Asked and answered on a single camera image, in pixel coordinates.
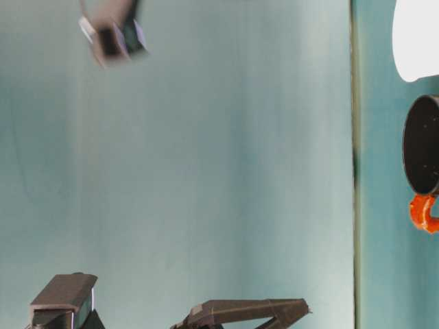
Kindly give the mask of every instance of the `white object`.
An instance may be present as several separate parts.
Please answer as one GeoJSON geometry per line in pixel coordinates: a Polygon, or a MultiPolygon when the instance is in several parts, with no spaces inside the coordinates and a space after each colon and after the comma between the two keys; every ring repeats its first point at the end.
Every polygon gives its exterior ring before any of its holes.
{"type": "Polygon", "coordinates": [[[439,75],[439,0],[396,0],[393,57],[406,82],[439,75]]]}
{"type": "Polygon", "coordinates": [[[88,19],[85,16],[82,16],[78,21],[78,24],[81,27],[82,33],[86,36],[90,43],[93,43],[93,34],[96,33],[95,28],[90,24],[88,19]]]}

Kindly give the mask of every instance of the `teal wall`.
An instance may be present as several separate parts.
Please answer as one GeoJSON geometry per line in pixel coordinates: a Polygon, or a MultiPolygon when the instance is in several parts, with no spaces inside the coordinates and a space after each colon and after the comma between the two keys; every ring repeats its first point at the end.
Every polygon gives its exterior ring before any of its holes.
{"type": "Polygon", "coordinates": [[[9,3],[0,328],[78,270],[109,329],[242,297],[305,297],[297,328],[352,328],[344,2],[146,1],[150,56],[107,71],[75,3],[9,3]]]}
{"type": "Polygon", "coordinates": [[[401,140],[407,111],[437,78],[405,83],[392,57],[395,0],[354,0],[358,328],[434,328],[436,236],[412,225],[401,140]]]}
{"type": "Polygon", "coordinates": [[[353,328],[347,1],[245,1],[246,297],[305,296],[353,328]]]}

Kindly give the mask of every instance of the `blurry object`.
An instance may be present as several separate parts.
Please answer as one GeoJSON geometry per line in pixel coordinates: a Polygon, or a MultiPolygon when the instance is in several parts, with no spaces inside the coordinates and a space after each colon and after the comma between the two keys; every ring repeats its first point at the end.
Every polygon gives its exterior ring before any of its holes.
{"type": "Polygon", "coordinates": [[[30,304],[29,329],[105,329],[97,314],[97,277],[83,273],[57,275],[30,304]]]}
{"type": "Polygon", "coordinates": [[[439,75],[438,0],[397,0],[393,20],[393,55],[406,82],[439,75]]]}
{"type": "Polygon", "coordinates": [[[96,14],[88,17],[84,0],[80,0],[83,15],[79,20],[80,27],[102,66],[129,60],[135,53],[147,53],[145,36],[136,20],[139,2],[105,0],[96,14]]]}
{"type": "Polygon", "coordinates": [[[415,192],[410,217],[419,230],[439,231],[430,215],[439,194],[439,98],[425,95],[412,105],[405,122],[403,160],[407,180],[415,192]]]}
{"type": "Polygon", "coordinates": [[[310,313],[305,300],[211,300],[171,329],[223,329],[222,324],[271,317],[257,329],[286,329],[310,313]]]}

